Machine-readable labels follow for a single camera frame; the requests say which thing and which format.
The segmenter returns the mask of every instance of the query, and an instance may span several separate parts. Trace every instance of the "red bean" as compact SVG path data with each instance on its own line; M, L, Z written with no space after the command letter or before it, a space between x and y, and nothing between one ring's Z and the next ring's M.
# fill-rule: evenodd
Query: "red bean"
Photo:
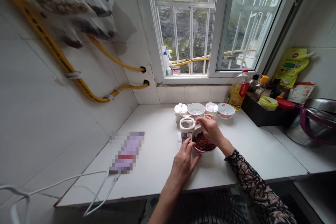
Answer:
M197 136L194 136L192 141L195 142L195 147L200 151L207 152L213 150L216 147L216 145L208 141L203 132L198 133Z

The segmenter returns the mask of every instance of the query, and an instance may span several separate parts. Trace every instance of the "cooking oil bottle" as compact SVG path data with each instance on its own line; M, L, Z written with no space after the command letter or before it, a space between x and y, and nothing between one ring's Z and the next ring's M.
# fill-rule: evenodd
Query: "cooking oil bottle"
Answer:
M234 107L235 110L239 110L242 106L247 88L249 86L249 77L247 75L248 69L243 69L239 74L234 84L232 84L227 102Z

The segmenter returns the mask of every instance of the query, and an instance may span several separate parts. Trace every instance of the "hand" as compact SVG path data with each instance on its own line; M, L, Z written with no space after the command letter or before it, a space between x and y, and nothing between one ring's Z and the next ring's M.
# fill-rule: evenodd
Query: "hand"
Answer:
M174 157L173 166L171 168L172 171L166 182L166 186L176 193L179 193L182 190L183 186L193 173L198 161L202 157L202 155L198 155L194 158L192 163L190 163L191 151L195 143L189 143L189 140L190 137L183 142L180 151Z
M213 115L206 114L204 117L197 118L196 124L201 125L204 136L209 142L218 146L226 157L233 153L235 148L230 141L223 136Z

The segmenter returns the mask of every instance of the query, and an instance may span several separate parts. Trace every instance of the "yellow oil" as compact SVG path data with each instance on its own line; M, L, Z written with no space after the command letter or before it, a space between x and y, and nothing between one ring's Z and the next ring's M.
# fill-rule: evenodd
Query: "yellow oil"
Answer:
M239 91L241 84L232 84L230 94L228 97L228 103L234 107L235 110L239 110L242 107L244 97L240 97Z

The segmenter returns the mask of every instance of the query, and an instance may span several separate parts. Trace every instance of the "stainless steel pot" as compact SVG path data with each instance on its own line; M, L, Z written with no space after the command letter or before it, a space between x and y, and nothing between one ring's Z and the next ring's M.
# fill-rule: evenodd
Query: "stainless steel pot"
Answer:
M309 98L285 133L304 146L336 145L336 101Z

